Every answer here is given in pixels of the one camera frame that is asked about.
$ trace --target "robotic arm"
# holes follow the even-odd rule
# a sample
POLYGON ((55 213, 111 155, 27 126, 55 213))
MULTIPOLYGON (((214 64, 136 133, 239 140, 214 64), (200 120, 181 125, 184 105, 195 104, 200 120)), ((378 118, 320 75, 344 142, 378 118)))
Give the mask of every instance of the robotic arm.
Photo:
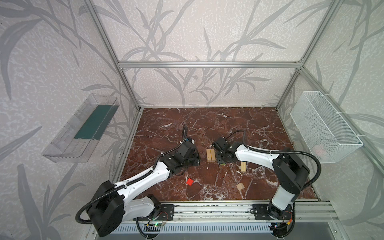
POLYGON ((227 138, 220 137, 212 144, 216 149, 216 159, 219 164, 237 161, 252 162, 265 166, 276 173, 280 185, 267 207, 268 215, 272 219, 279 219, 287 209, 288 204, 294 202, 300 192, 312 184, 320 175, 320 162, 312 154, 300 151, 267 150, 247 146, 245 144, 245 133, 243 135, 243 143, 229 143, 227 141, 229 136, 227 138), (318 164, 315 177, 308 183, 305 182, 310 170, 297 154, 310 156, 318 164))
POLYGON ((115 184, 110 181, 102 183, 92 201, 77 212, 76 221, 82 224, 93 224, 99 236, 104 237, 123 221, 145 216, 150 219, 158 217, 161 213, 161 204, 154 196, 135 200, 134 198, 182 170, 184 170, 183 174, 188 167, 200 165, 200 156, 194 140, 186 137, 186 131, 184 127, 183 142, 177 148, 160 155, 152 167, 115 184), (90 220, 80 217, 83 211, 87 212, 90 220))

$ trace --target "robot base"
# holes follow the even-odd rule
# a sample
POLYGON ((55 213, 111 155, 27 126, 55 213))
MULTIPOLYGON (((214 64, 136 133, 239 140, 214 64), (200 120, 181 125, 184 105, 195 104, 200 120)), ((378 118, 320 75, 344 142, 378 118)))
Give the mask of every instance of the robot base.
MULTIPOLYGON (((166 221, 166 220, 172 221, 174 210, 175 210, 175 205, 173 205, 173 204, 161 204, 161 206, 160 206, 161 214, 154 221, 166 221)), ((139 221, 148 221, 147 217, 138 217, 137 219, 139 221)))
MULTIPOLYGON (((268 204, 253 204, 252 205, 251 213, 255 216, 255 220, 272 220, 272 218, 269 216, 267 207, 268 207, 268 204)), ((292 213, 293 212, 292 206, 290 204, 288 204, 285 211, 292 213)), ((289 220, 291 218, 291 214, 289 214, 288 212, 285 212, 285 211, 279 217, 278 220, 283 220, 283 218, 285 220, 289 220)))

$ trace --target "red wire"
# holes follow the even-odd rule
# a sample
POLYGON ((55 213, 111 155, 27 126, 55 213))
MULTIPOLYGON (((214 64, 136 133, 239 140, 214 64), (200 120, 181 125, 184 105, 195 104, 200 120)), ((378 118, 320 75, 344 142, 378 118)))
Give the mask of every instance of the red wire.
POLYGON ((167 221, 168 221, 168 213, 166 213, 166 212, 160 212, 160 214, 159 215, 161 215, 162 213, 165 213, 166 215, 167 215, 167 220, 166 220, 166 223, 167 223, 167 221))
POLYGON ((291 214, 291 219, 290 219, 290 221, 292 220, 292 213, 291 212, 289 212, 289 211, 286 211, 286 212, 288 212, 288 213, 290 213, 291 214))

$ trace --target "black cable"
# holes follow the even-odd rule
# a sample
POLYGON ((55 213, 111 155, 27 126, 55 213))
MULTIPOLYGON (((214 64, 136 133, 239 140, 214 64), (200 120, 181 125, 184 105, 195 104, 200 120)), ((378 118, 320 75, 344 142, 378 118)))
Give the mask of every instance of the black cable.
POLYGON ((236 130, 236 131, 230 133, 230 134, 225 138, 225 140, 227 140, 230 136, 232 136, 233 134, 235 134, 235 133, 237 133, 237 132, 243 132, 243 133, 245 134, 244 130, 236 130))
POLYGON ((162 155, 159 155, 156 159, 156 162, 155 164, 153 165, 153 170, 155 170, 156 166, 157 166, 157 163, 159 162, 159 159, 164 156, 164 155, 167 155, 168 153, 172 152, 172 151, 175 151, 176 149, 178 149, 184 142, 185 140, 187 139, 187 133, 188 133, 188 127, 186 125, 183 126, 183 130, 182 130, 182 137, 183 137, 183 140, 181 141, 181 143, 175 147, 174 149, 172 150, 169 150, 168 152, 162 154, 162 155))
POLYGON ((305 155, 305 156, 312 158, 317 165, 316 174, 314 175, 314 177, 311 180, 309 180, 306 184, 304 184, 304 186, 301 190, 304 190, 306 187, 308 187, 309 185, 314 183, 319 178, 320 173, 321 173, 321 164, 320 164, 320 161, 314 155, 312 155, 308 152, 303 152, 303 151, 267 151, 267 150, 261 150, 261 149, 256 149, 256 148, 250 147, 245 143, 245 131, 244 130, 237 130, 237 131, 232 132, 231 134, 228 135, 228 137, 225 140, 227 140, 232 134, 237 133, 237 132, 243 133, 243 139, 242 139, 243 145, 246 148, 248 148, 249 150, 264 153, 264 154, 270 154, 272 152, 274 154, 285 154, 285 153, 301 154, 301 155, 305 155))
POLYGON ((281 238, 284 238, 284 237, 286 237, 288 234, 290 234, 291 233, 291 231, 293 230, 293 227, 295 226, 295 220, 296 220, 296 207, 295 207, 295 202, 293 202, 293 207, 292 207, 292 209, 293 209, 293 212, 292 212, 292 225, 291 225, 291 227, 288 229, 288 232, 286 233, 286 234, 284 234, 283 235, 283 237, 281 237, 281 238))
POLYGON ((131 184, 134 184, 135 182, 138 182, 138 181, 141 181, 143 180, 144 178, 148 177, 153 171, 150 170, 149 172, 147 172, 146 174, 144 174, 143 176, 141 177, 138 177, 130 182, 128 182, 127 184, 123 184, 121 186, 118 186, 117 188, 114 188, 106 193, 104 193, 103 195, 89 201, 87 204, 85 204, 82 208, 80 208, 80 210, 78 210, 78 212, 76 213, 76 216, 74 217, 76 222, 78 223, 81 223, 81 224, 92 224, 92 222, 90 220, 85 220, 85 219, 82 219, 80 217, 80 215, 83 213, 83 211, 85 211, 88 207, 90 207, 92 204, 94 204, 95 202, 97 201, 100 201, 101 199, 117 192, 118 190, 120 189, 123 189, 123 188, 126 188, 127 186, 131 185, 131 184))
POLYGON ((136 218, 136 227, 137 227, 137 230, 139 231, 140 235, 145 237, 145 239, 154 239, 155 237, 157 237, 158 233, 156 234, 156 236, 154 237, 150 237, 149 235, 145 234, 141 228, 140 228, 140 225, 139 225, 139 220, 136 218))

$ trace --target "wall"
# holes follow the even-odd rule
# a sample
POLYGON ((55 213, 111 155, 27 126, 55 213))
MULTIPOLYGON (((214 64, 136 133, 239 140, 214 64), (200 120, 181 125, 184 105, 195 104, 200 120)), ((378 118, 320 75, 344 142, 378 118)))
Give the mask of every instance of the wall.
MULTIPOLYGON (((383 152, 384 1, 344 1, 305 67, 383 152)), ((297 150, 307 146, 289 116, 302 91, 313 89, 299 77, 279 109, 297 150)), ((384 178, 362 150, 323 164, 314 183, 330 200, 350 239, 382 239, 384 178)))
POLYGON ((79 239, 74 216, 114 172, 136 110, 81 1, 0 3, 0 239, 79 239), (90 93, 120 107, 87 163, 41 155, 90 93))
MULTIPOLYGON (((331 1, 94 2, 119 61, 297 61, 331 1)), ((140 104, 156 107, 275 106, 292 72, 125 69, 140 104)))

